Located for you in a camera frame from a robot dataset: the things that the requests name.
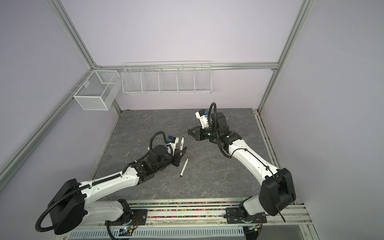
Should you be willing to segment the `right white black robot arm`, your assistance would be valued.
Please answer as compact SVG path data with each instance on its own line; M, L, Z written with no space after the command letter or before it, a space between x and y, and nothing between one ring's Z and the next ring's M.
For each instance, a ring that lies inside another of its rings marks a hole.
M251 222L257 214L276 216L296 200L293 177L286 168L278 168L264 160L236 132L230 131L222 113L200 110L196 112L200 125L188 130L197 141L208 140L218 146L229 159L235 158L259 182L258 195L251 196L239 205L240 220Z

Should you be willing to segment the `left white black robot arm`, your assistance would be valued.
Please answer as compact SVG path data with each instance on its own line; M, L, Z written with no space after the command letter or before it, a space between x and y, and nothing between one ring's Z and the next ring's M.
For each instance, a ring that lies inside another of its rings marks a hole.
M96 201L145 183L170 165L178 167L185 153L186 149L175 149L172 144L157 145L120 172L81 183L68 180L37 219L35 230L63 235L81 224L94 222L104 222L107 228L130 226L134 229L142 217L134 213L126 200L118 199L106 207L98 206Z

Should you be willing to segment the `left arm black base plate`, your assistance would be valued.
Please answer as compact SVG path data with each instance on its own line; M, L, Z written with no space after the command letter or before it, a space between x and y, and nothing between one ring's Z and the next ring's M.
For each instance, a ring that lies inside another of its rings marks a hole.
M148 210L139 209L131 210L130 213L124 212L115 221L109 221L109 226L140 226L145 225L147 220Z

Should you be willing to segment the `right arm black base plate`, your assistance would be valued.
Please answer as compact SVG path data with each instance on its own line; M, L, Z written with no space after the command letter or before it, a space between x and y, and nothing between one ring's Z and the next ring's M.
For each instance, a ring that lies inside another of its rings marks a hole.
M249 215L245 210L236 208L226 208L225 218L228 224L265 224L267 218L265 213Z

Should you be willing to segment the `black whiteboard marker two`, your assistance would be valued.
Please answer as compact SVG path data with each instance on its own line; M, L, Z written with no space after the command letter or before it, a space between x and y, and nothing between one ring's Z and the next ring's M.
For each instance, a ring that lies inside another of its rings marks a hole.
M182 171L181 171L181 173L180 173L180 177L183 177L184 172L185 172L185 170L186 170L186 168L187 168L188 162L189 162L189 159L187 158L186 161L185 161L185 163L184 163L184 165L183 165Z

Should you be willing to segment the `black whiteboard marker one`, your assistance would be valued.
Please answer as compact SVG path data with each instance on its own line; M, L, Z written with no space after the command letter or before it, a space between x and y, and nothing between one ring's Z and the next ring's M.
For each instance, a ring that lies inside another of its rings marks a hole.
M181 142L180 142L180 148L179 148L179 150L180 151L182 151L183 150L183 147L184 147L184 137L182 137L182 140L181 140Z

